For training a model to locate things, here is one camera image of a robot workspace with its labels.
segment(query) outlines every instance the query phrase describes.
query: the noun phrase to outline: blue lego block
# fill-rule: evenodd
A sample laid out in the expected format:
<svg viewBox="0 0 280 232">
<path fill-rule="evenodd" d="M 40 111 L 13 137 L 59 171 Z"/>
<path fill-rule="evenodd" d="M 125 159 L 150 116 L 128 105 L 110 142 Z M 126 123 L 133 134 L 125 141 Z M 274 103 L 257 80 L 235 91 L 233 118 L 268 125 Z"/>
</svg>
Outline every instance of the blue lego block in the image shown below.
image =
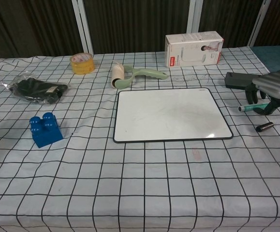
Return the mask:
<svg viewBox="0 0 280 232">
<path fill-rule="evenodd" d="M 32 138 L 39 148 L 63 139 L 56 117 L 47 112 L 42 118 L 35 116 L 29 120 Z"/>
</svg>

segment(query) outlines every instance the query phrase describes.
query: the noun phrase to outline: white tablecloth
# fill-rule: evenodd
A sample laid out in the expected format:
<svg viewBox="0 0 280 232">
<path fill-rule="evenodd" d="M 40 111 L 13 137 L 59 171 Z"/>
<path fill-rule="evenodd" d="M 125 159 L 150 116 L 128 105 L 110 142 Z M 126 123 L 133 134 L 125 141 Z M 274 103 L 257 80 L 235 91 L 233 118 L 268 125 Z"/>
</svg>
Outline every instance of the white tablecloth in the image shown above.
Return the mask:
<svg viewBox="0 0 280 232">
<path fill-rule="evenodd" d="M 244 91 L 224 84 L 227 72 L 267 73 L 249 47 L 224 49 L 219 65 L 173 69 L 163 52 L 95 55 L 86 75 L 73 74 L 69 58 L 0 59 L 0 82 L 28 71 L 71 87 L 39 105 L 0 83 L 0 231 L 280 232 L 280 108 L 239 113 Z M 137 77 L 131 90 L 209 88 L 233 139 L 115 144 L 113 60 L 169 75 Z M 45 112 L 65 139 L 38 149 L 29 119 Z"/>
</svg>

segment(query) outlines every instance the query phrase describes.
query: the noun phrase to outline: marker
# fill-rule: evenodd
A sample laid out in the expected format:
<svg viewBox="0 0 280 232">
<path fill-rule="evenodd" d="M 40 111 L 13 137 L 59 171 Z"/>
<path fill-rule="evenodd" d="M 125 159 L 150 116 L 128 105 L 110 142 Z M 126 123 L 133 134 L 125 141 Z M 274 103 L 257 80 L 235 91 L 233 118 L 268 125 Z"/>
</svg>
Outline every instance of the marker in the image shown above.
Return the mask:
<svg viewBox="0 0 280 232">
<path fill-rule="evenodd" d="M 263 104 L 253 104 L 253 105 L 241 105 L 237 108 L 239 112 L 247 112 L 247 111 L 252 111 L 254 108 L 261 108 L 265 109 L 268 103 L 263 103 Z"/>
</svg>

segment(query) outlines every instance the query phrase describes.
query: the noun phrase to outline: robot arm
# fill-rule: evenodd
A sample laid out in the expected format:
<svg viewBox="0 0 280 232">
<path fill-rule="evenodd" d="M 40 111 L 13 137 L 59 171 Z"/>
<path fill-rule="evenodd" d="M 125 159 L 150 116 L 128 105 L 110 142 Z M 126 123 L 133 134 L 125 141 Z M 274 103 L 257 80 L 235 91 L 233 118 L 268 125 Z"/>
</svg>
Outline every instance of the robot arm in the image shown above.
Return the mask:
<svg viewBox="0 0 280 232">
<path fill-rule="evenodd" d="M 260 91 L 262 99 L 267 94 L 271 102 L 265 109 L 255 108 L 254 111 L 260 115 L 270 115 L 280 107 L 280 71 L 272 72 L 252 80 L 252 84 L 245 88 L 245 94 L 249 104 L 257 103 L 257 91 Z"/>
</svg>

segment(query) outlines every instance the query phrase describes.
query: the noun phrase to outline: dark curtain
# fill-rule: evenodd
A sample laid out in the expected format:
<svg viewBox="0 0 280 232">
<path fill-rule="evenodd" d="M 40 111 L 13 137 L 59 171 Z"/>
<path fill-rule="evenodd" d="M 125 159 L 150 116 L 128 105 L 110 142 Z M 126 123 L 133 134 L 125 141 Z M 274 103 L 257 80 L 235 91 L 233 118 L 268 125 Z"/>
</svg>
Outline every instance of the dark curtain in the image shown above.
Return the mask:
<svg viewBox="0 0 280 232">
<path fill-rule="evenodd" d="M 280 45 L 280 0 L 271 0 L 254 46 Z"/>
<path fill-rule="evenodd" d="M 248 44 L 263 0 L 204 0 L 199 31 L 215 30 L 223 47 Z"/>
<path fill-rule="evenodd" d="M 0 0 L 0 58 L 81 51 L 71 0 Z"/>
<path fill-rule="evenodd" d="M 94 53 L 164 51 L 186 33 L 189 0 L 84 0 Z"/>
</svg>

